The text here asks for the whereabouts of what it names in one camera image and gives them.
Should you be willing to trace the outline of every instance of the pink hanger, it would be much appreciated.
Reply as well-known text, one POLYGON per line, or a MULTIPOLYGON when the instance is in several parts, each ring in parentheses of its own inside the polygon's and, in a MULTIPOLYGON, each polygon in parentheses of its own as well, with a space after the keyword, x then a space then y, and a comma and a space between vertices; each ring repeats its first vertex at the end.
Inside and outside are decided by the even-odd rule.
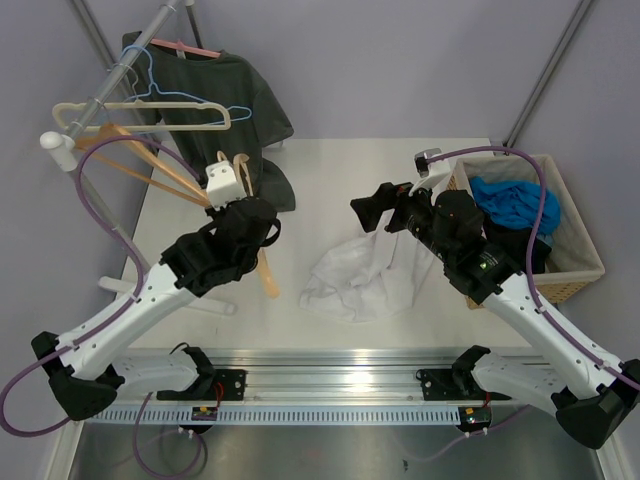
POLYGON ((202 55, 203 57, 220 58, 219 52, 212 52, 211 50, 203 50, 202 48, 189 47, 178 40, 176 43, 167 42, 166 40, 159 40, 154 38, 151 40, 151 44, 158 45, 159 47, 173 48, 174 50, 181 50, 183 52, 194 53, 196 55, 202 55))

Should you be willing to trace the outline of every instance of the white table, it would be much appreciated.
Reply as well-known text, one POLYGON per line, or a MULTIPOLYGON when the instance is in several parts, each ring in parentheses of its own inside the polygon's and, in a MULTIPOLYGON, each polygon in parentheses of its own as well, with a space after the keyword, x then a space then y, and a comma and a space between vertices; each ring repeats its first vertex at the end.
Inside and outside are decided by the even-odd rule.
MULTIPOLYGON (((282 235, 267 249, 269 264, 282 291, 271 300, 256 273, 241 282, 216 288, 209 298, 238 305, 231 317, 193 309, 170 315, 136 341, 134 348, 171 348, 180 341, 202 348, 225 349, 419 349, 434 355, 458 355, 479 344, 505 355, 531 355, 531 347, 493 314, 467 309, 464 298, 448 284, 434 262, 413 309, 392 318, 350 324, 298 306, 309 270, 330 248, 361 235, 353 198, 371 195, 380 183, 415 181, 416 152, 488 145, 487 139, 349 139, 287 140, 265 157, 282 168, 297 197, 295 212, 279 216, 282 235)), ((154 179, 162 178, 154 172, 154 179)), ((150 187, 134 240, 147 259, 181 234, 207 222, 198 206, 150 187)), ((135 280, 127 262, 123 279, 135 280)))

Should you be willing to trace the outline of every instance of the wicker basket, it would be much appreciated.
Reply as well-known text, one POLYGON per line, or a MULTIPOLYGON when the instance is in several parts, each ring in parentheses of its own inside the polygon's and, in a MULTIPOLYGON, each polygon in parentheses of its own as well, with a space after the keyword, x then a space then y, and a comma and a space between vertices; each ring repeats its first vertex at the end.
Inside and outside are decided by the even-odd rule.
MULTIPOLYGON (((604 275, 604 265, 598 256, 580 214, 571 199, 560 172, 549 155, 536 155, 534 159, 542 167, 547 188, 558 198, 562 218, 553 233, 553 248, 546 262, 546 272, 534 275, 536 286, 551 303, 562 303, 585 285, 604 275)), ((506 180, 525 180, 538 183, 531 166, 517 157, 460 158, 453 170, 447 188, 466 190, 469 179, 481 176, 488 183, 506 180)), ((469 308, 479 308, 467 298, 469 308)))

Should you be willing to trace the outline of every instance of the clothes hanger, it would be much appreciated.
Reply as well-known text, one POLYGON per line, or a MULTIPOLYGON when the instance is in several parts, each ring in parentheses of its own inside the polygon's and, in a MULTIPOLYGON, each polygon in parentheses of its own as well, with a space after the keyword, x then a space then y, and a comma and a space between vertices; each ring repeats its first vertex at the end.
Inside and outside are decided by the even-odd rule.
MULTIPOLYGON (((227 157, 223 152, 218 152, 218 161, 226 160, 227 157)), ((251 184, 251 176, 249 175, 249 168, 247 167, 247 161, 249 156, 244 153, 238 153, 233 157, 233 171, 236 174, 236 178, 242 182, 242 175, 240 169, 244 172, 247 189, 249 190, 249 196, 253 197, 253 185, 251 184)), ((258 264, 256 266, 260 280, 262 280, 262 286, 264 291, 270 298, 277 298, 280 296, 280 288, 276 283, 269 262, 267 262, 267 254, 264 248, 258 250, 258 264)))
MULTIPOLYGON (((100 128, 100 133, 97 136, 77 138, 76 148, 78 148, 79 150, 88 149, 96 142, 104 140, 108 137, 112 137, 114 135, 131 135, 131 133, 125 127, 112 123, 106 123, 100 128)), ((142 144, 132 141, 125 141, 122 142, 122 144, 130 151, 132 151, 137 157, 141 158, 152 167, 157 168, 175 183, 192 193, 193 196, 199 200, 199 202, 203 202, 203 206, 210 205, 209 197, 207 197, 206 192, 204 192, 198 185, 194 184, 190 179, 185 178, 172 167, 160 160, 153 153, 142 146, 142 144)), ((194 178, 198 176, 198 174, 194 170, 191 170, 189 173, 191 173, 194 178)))
POLYGON ((159 47, 172 48, 176 51, 194 53, 196 55, 200 55, 202 57, 209 58, 220 58, 220 52, 214 52, 212 50, 204 50, 203 48, 195 48, 185 45, 180 40, 177 42, 167 42, 166 40, 160 40, 159 38, 154 38, 150 42, 152 45, 157 45, 159 47))
MULTIPOLYGON (((78 148, 76 147, 79 151, 81 152, 86 152, 87 149, 86 148, 78 148)), ((156 180, 153 180, 151 178, 145 177, 144 175, 139 174, 138 172, 136 172, 135 170, 131 170, 128 167, 125 167, 124 165, 122 165, 121 163, 116 162, 115 160, 111 160, 109 157, 102 155, 101 153, 95 152, 92 155, 94 158, 96 158, 97 160, 100 160, 102 163, 105 163, 107 165, 109 165, 110 167, 113 167, 117 170, 120 170, 121 172, 126 173, 127 175, 136 178, 138 180, 141 180, 145 183, 148 183, 149 185, 153 186, 153 187, 157 187, 161 190, 164 190, 167 193, 171 193, 172 195, 175 195, 176 197, 180 197, 184 200, 187 200, 188 202, 191 203, 195 203, 196 205, 199 205, 201 207, 208 207, 211 204, 209 202, 205 202, 204 200, 202 200, 201 198, 196 198, 196 197, 192 197, 191 195, 188 195, 186 193, 181 192, 180 190, 176 190, 175 188, 172 188, 168 185, 165 185, 162 182, 158 182, 156 180)))
MULTIPOLYGON (((58 103, 54 105, 52 114, 56 123, 60 128, 66 129, 68 125, 62 118, 62 113, 74 110, 81 111, 86 105, 85 103, 58 103)), ((222 121, 215 123, 203 123, 198 125, 126 125, 129 132, 190 132, 190 131, 219 131, 229 130, 231 128, 231 115, 229 111, 219 103, 213 102, 143 102, 135 99, 133 102, 110 102, 103 103, 102 107, 107 110, 134 110, 145 108, 190 108, 195 110, 217 110, 222 114, 222 121)), ((85 128, 86 132, 97 132, 100 125, 90 125, 85 128)))
MULTIPOLYGON (((127 51, 132 49, 140 50, 140 52, 144 53, 149 59, 149 67, 147 68, 147 75, 149 76, 149 88, 145 93, 132 95, 131 97, 127 98, 125 102, 130 102, 130 101, 140 100, 141 98, 150 97, 153 93, 153 90, 155 90, 159 95, 178 95, 178 96, 182 96, 190 100, 193 100, 195 102, 211 103, 209 100, 205 98, 197 97, 195 95, 191 95, 190 93, 162 90, 160 88, 160 85, 158 85, 158 83, 155 81, 155 78, 153 77, 153 56, 151 55, 151 53, 149 53, 149 51, 146 48, 139 47, 138 45, 129 45, 128 47, 125 47, 122 49, 122 52, 120 53, 120 57, 122 57, 122 55, 124 55, 125 53, 127 53, 127 51)), ((248 120, 253 116, 253 111, 249 107, 242 107, 239 105, 232 105, 230 107, 227 107, 227 111, 229 112, 235 111, 235 110, 244 112, 244 116, 232 118, 231 119, 232 122, 240 122, 242 120, 248 120)), ((218 125, 219 123, 220 122, 213 122, 210 125, 218 125)))
MULTIPOLYGON (((138 95, 132 95, 130 97, 128 97, 127 99, 125 99, 124 102, 119 102, 119 103, 107 103, 107 104, 103 104, 103 106, 105 107, 104 110, 107 112, 107 114, 109 113, 108 108, 202 108, 202 107, 198 107, 197 105, 217 105, 218 107, 221 108, 225 108, 222 105, 219 105, 217 103, 214 102, 210 102, 209 100, 206 100, 204 98, 200 98, 197 97, 195 95, 191 95, 189 93, 185 93, 185 92, 180 92, 180 91, 163 91, 160 86, 158 85, 158 83, 155 81, 155 78, 153 76, 153 57, 151 56, 151 53, 149 53, 149 51, 144 48, 144 47, 140 47, 138 45, 129 45, 128 47, 125 47, 122 52, 120 53, 120 58, 122 58, 122 56, 129 50, 140 50, 140 52, 144 53, 147 58, 149 59, 149 67, 147 68, 147 74, 149 76, 149 88, 147 89, 147 91, 145 93, 141 93, 138 95), (159 95, 177 95, 177 96, 182 96, 185 98, 188 98, 189 100, 192 100, 194 102, 198 102, 197 104, 182 104, 185 105, 185 107, 181 107, 180 104, 178 104, 177 102, 156 102, 157 104, 160 104, 158 106, 153 106, 153 102, 144 102, 141 99, 146 98, 146 97, 150 97, 153 94, 153 90, 155 90, 159 95)), ((132 69, 132 67, 128 66, 129 69, 131 69, 131 71, 133 71, 135 73, 135 70, 132 69)), ((138 83, 138 75, 136 74, 136 81, 134 82, 134 85, 138 83)), ((78 107, 75 105, 82 105, 84 106, 84 104, 59 104, 53 107, 53 116, 56 119, 56 122, 58 123, 58 125, 60 125, 62 128, 66 128, 66 125, 64 125, 64 122, 61 119, 60 116, 60 112, 63 111, 63 107, 67 107, 67 109, 74 109, 77 110, 78 107)), ((197 125, 197 126, 193 126, 193 125, 135 125, 135 126, 127 126, 126 128, 130 131, 130 132, 136 132, 136 133, 152 133, 155 131, 203 131, 203 130, 227 130, 230 128, 230 125, 228 125, 230 122, 239 122, 242 120, 248 120, 252 117, 253 115, 253 111, 248 108, 248 107, 242 107, 242 106, 238 106, 238 105, 232 105, 229 108, 226 108, 226 114, 223 112, 223 120, 222 121, 217 121, 217 122, 212 122, 212 123, 207 123, 207 124, 201 124, 201 125, 197 125), (244 115, 241 117, 237 117, 237 118, 230 118, 230 114, 229 112, 232 110, 240 110, 244 112, 244 115)), ((95 132, 98 131, 100 129, 99 126, 89 126, 87 127, 85 130, 89 131, 89 132, 95 132)))

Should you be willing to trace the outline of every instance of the gray t-shirt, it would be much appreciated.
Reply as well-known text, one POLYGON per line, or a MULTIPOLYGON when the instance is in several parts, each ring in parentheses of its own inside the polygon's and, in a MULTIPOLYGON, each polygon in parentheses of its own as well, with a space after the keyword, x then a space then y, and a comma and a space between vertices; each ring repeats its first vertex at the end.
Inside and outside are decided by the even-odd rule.
MULTIPOLYGON (((131 45, 139 32, 127 33, 122 45, 131 45)), ((225 51, 212 59, 186 53, 179 58, 175 50, 149 45, 153 58, 153 77, 164 92, 180 91, 216 102, 225 107, 239 105, 252 110, 248 120, 232 122, 226 131, 171 132, 184 159, 204 178, 207 165, 217 162, 223 151, 229 160, 238 153, 249 156, 248 167, 256 195, 270 202, 278 211, 295 209, 295 195, 289 181, 272 162, 262 158, 262 148, 293 135, 291 122, 271 88, 244 58, 225 51)), ((149 88, 149 59, 142 54, 133 65, 139 81, 137 93, 149 88)), ((180 95, 159 95, 155 89, 149 101, 188 101, 180 95)), ((140 111, 149 123, 161 119, 167 124, 211 123, 222 119, 214 110, 159 109, 140 111)), ((244 110, 230 110, 231 118, 246 115, 244 110)))

